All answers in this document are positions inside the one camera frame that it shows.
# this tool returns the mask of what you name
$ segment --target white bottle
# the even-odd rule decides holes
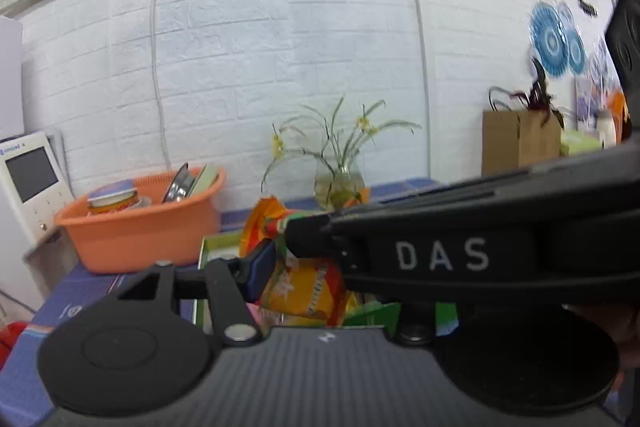
[[[598,113],[596,130],[600,132],[600,139],[604,148],[613,147],[616,144],[616,124],[613,122],[611,111],[601,110]]]

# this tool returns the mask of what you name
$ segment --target vase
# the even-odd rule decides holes
[[[354,163],[331,172],[324,163],[318,162],[314,194],[322,210],[333,212],[344,208],[364,187],[362,174]]]

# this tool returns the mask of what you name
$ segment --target brown paper bag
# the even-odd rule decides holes
[[[561,128],[554,115],[547,117],[544,111],[484,111],[482,175],[557,158]]]

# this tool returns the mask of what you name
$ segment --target plastic container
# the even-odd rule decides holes
[[[190,169],[197,175],[200,169]],[[113,214],[87,216],[87,196],[59,211],[55,223],[64,227],[78,257],[93,273],[139,271],[159,260],[177,266],[197,263],[202,238],[220,231],[220,213],[213,197],[222,188],[226,172],[203,193],[182,201],[161,204],[175,175],[165,172],[134,179],[140,197],[151,206]]]

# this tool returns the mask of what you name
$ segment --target white appliance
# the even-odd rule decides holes
[[[22,23],[0,16],[0,140],[24,133]]]
[[[46,134],[0,142],[0,289],[31,308],[47,291],[29,257],[55,232],[54,214],[72,200]]]

